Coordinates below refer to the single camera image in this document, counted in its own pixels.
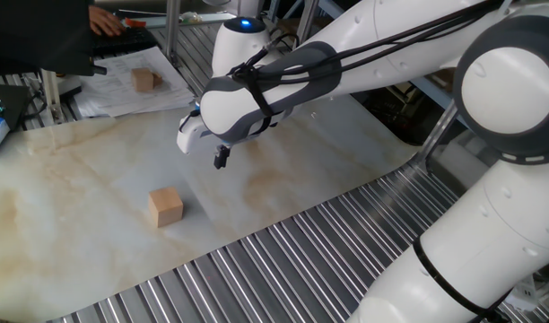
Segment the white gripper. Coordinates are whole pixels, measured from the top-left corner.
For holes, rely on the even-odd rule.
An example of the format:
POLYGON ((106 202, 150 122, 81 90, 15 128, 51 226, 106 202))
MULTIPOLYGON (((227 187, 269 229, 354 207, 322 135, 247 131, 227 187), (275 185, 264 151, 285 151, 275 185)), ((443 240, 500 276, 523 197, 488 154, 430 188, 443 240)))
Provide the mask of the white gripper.
POLYGON ((179 121, 177 146, 184 154, 214 153, 213 165, 217 170, 224 167, 231 153, 231 148, 206 127, 199 109, 179 121))

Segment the person bare hand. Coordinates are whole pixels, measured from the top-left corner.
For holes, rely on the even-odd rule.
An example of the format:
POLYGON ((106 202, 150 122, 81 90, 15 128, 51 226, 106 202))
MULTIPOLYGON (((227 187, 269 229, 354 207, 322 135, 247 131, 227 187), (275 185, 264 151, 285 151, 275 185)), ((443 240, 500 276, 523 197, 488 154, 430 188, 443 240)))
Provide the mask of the person bare hand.
POLYGON ((113 37, 120 35, 126 30, 114 14, 95 5, 89 5, 88 9, 90 27, 95 34, 113 37))

